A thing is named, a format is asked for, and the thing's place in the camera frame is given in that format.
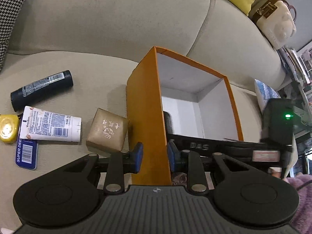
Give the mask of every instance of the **orange box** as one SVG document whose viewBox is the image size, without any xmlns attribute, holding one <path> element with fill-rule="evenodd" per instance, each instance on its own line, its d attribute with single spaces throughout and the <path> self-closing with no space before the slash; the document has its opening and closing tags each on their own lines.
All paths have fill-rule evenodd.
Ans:
<svg viewBox="0 0 312 234">
<path fill-rule="evenodd" d="M 129 147 L 144 146 L 137 185 L 171 185 L 163 111 L 175 134 L 243 140 L 226 76 L 173 51 L 153 47 L 127 81 Z"/>
</svg>

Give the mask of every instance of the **yellow tape measure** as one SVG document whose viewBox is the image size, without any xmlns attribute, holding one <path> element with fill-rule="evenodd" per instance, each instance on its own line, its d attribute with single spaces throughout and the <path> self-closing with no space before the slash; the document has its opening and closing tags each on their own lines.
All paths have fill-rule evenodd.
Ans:
<svg viewBox="0 0 312 234">
<path fill-rule="evenodd" d="M 19 118 L 16 115 L 0 115 L 0 140 L 11 144 L 18 137 Z"/>
</svg>

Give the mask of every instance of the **sofa cushion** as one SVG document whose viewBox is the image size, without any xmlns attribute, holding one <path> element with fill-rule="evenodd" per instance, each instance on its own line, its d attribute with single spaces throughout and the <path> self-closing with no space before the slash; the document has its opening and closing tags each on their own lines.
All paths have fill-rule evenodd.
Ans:
<svg viewBox="0 0 312 234">
<path fill-rule="evenodd" d="M 277 52 L 228 0 L 211 0 L 207 18 L 187 56 L 252 91 L 254 79 L 276 89 L 285 78 Z"/>
<path fill-rule="evenodd" d="M 139 62 L 154 46 L 186 55 L 210 0 L 27 0 L 9 53 L 72 51 Z"/>
<path fill-rule="evenodd" d="M 137 63 L 116 57 L 72 52 L 42 52 L 32 55 L 8 54 L 0 73 L 0 113 L 14 114 L 10 93 L 28 83 L 69 69 L 74 86 L 71 90 L 42 101 L 35 107 L 82 117 L 82 141 L 62 143 L 40 141 L 38 165 L 34 171 L 15 164 L 16 143 L 0 142 L 0 227 L 16 230 L 20 226 L 13 208 L 13 195 L 20 185 L 78 159 L 90 151 L 85 141 L 97 108 L 126 117 L 126 84 Z M 243 135 L 257 142 L 261 129 L 260 111 L 254 93 L 232 86 Z M 128 148 L 126 138 L 124 148 Z"/>
</svg>

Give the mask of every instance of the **soap wrapper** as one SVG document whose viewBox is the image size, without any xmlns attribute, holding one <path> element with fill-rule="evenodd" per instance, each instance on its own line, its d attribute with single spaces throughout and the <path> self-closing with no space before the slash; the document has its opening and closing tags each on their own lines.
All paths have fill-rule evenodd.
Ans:
<svg viewBox="0 0 312 234">
<path fill-rule="evenodd" d="M 98 108 L 86 144 L 109 153 L 121 151 L 129 120 Z"/>
</svg>

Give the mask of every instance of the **vaseline tube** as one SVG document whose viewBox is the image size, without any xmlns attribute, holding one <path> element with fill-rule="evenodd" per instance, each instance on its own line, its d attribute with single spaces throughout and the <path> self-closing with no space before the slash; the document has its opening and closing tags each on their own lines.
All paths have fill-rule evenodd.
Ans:
<svg viewBox="0 0 312 234">
<path fill-rule="evenodd" d="M 81 118 L 25 106 L 21 139 L 79 142 Z"/>
</svg>

